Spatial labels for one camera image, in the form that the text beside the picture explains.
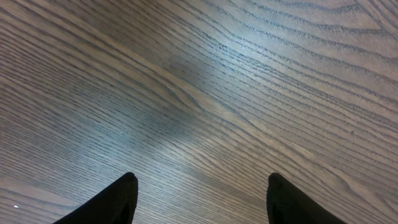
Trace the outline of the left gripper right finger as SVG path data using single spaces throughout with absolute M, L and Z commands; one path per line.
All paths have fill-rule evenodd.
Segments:
M 266 195 L 270 224 L 345 224 L 279 173 L 268 177 Z

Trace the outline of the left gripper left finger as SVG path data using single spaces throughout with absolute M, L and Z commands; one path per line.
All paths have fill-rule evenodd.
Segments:
M 131 224 L 137 198 L 138 179 L 127 172 L 55 224 Z

